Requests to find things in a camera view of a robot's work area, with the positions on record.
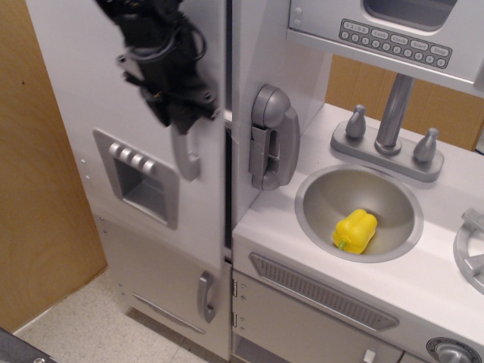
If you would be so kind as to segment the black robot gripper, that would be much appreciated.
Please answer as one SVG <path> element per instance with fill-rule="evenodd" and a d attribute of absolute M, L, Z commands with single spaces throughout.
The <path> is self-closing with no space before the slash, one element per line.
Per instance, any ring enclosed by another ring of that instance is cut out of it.
<path fill-rule="evenodd" d="M 167 26 L 153 22 L 117 22 L 126 53 L 117 58 L 127 82 L 140 93 L 156 118 L 180 135 L 195 122 L 219 115 L 216 96 L 197 72 L 206 40 L 189 22 Z"/>

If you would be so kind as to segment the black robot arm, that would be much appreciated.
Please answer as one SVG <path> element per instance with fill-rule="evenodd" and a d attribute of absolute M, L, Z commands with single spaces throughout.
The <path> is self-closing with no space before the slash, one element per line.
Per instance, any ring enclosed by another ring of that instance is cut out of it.
<path fill-rule="evenodd" d="M 139 88 L 163 125 L 186 135 L 200 118 L 216 118 L 216 96 L 197 72 L 206 40 L 178 1 L 99 1 L 98 6 L 123 35 L 126 52 L 117 63 L 125 81 Z"/>

